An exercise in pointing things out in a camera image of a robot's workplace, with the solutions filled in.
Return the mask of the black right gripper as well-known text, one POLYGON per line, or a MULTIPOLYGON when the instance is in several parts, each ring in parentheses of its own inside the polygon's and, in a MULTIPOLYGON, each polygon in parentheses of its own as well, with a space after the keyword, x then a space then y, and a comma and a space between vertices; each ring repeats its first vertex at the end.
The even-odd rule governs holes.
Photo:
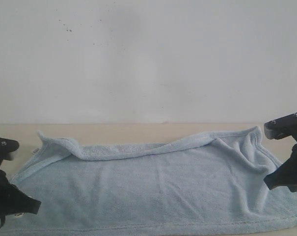
POLYGON ((277 187, 288 187, 291 192, 297 192, 297 144, 292 148, 291 156, 277 170, 264 178, 269 190, 277 187))

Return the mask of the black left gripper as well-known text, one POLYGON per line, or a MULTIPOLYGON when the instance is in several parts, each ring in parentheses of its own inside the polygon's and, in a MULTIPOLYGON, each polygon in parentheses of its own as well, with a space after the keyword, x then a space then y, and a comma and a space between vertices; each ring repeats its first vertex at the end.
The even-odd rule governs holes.
POLYGON ((0 217, 19 213, 37 214, 41 202, 26 195, 11 184, 6 173, 0 170, 0 217))

